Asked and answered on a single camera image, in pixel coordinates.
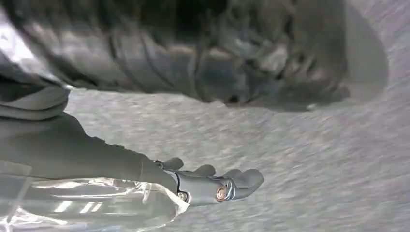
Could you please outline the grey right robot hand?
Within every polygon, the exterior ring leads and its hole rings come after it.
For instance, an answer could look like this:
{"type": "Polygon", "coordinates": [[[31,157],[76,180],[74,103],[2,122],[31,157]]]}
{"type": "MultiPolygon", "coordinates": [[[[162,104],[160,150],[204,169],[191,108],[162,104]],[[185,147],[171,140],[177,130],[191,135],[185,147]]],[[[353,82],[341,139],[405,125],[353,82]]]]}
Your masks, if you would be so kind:
{"type": "Polygon", "coordinates": [[[184,171],[88,136],[68,114],[0,122],[3,232],[144,232],[189,207],[243,199],[263,183],[250,169],[184,171]]]}

